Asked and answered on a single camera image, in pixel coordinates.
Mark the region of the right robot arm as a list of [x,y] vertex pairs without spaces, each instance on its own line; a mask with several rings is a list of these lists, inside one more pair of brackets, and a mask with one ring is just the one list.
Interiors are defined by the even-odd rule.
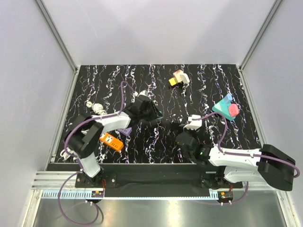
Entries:
[[189,133],[176,137],[182,155],[205,170],[209,186],[226,187],[237,182],[266,182],[291,191],[297,169],[295,160],[278,148],[264,144],[257,149],[229,149],[199,143]]

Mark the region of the white pink socket adapter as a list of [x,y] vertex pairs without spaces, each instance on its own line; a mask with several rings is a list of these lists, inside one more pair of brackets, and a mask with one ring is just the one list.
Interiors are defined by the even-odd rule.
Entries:
[[182,70],[177,70],[173,73],[173,77],[176,83],[184,83],[184,84],[189,84],[190,79],[188,75],[182,71]]

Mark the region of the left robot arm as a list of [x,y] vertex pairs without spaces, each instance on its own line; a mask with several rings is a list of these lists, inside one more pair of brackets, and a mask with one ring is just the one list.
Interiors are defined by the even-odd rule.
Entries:
[[118,129],[130,128],[140,121],[153,121],[163,117],[155,103],[148,96],[138,95],[134,101],[117,113],[107,115],[80,114],[71,125],[64,141],[64,149],[75,152],[72,156],[81,171],[86,174],[86,182],[91,187],[102,183],[101,167],[97,163],[94,150],[102,134]]

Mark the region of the purple power strip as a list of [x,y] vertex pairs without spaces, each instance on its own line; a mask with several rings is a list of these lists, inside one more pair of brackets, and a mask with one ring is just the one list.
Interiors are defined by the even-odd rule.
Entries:
[[117,131],[125,136],[129,136],[132,132],[132,128],[130,127],[130,128],[118,129]]

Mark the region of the orange power strip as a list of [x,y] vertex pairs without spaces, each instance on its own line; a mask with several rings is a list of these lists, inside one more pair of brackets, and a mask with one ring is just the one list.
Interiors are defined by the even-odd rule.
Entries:
[[107,132],[103,133],[100,136],[99,140],[117,152],[121,152],[124,147],[124,144],[122,141],[120,141],[119,139],[117,139],[116,137],[112,136],[111,134],[109,134]]

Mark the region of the yellow plug adapter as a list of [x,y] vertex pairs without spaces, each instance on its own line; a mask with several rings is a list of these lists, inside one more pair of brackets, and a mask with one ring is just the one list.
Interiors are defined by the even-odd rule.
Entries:
[[169,79],[169,84],[170,84],[171,87],[173,87],[173,86],[178,84],[178,81],[177,81],[176,78],[170,78]]

